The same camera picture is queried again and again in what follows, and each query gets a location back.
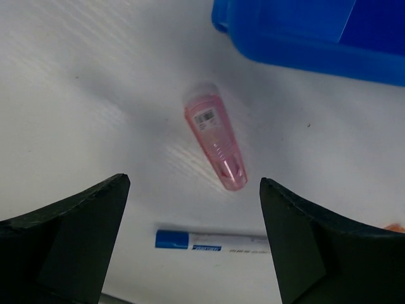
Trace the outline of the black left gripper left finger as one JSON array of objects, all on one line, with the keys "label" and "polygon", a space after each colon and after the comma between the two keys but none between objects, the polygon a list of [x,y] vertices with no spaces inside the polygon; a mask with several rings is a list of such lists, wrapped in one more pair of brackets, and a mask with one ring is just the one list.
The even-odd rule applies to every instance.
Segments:
[{"label": "black left gripper left finger", "polygon": [[130,179],[1,221],[1,303],[98,303]]}]

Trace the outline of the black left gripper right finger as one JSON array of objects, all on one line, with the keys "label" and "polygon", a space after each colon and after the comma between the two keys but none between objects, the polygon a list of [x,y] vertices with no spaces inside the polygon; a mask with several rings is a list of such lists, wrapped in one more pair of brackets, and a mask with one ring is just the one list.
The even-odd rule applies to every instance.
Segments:
[{"label": "black left gripper right finger", "polygon": [[310,202],[272,179],[260,202],[283,303],[403,303],[404,234]]}]

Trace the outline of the orange translucent case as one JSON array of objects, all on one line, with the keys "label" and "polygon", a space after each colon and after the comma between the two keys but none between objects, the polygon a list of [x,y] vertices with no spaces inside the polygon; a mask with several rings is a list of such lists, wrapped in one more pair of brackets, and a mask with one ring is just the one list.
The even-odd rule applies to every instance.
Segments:
[{"label": "orange translucent case", "polygon": [[405,227],[398,223],[390,224],[390,225],[384,227],[384,229],[388,230],[388,231],[398,232],[398,233],[405,233]]}]

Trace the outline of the pink translucent case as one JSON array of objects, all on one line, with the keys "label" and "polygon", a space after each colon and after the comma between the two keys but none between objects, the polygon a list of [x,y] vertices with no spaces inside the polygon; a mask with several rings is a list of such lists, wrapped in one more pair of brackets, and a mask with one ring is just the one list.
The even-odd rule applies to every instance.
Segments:
[{"label": "pink translucent case", "polygon": [[247,174],[218,87],[196,84],[186,92],[183,104],[185,119],[224,188],[242,189]]}]

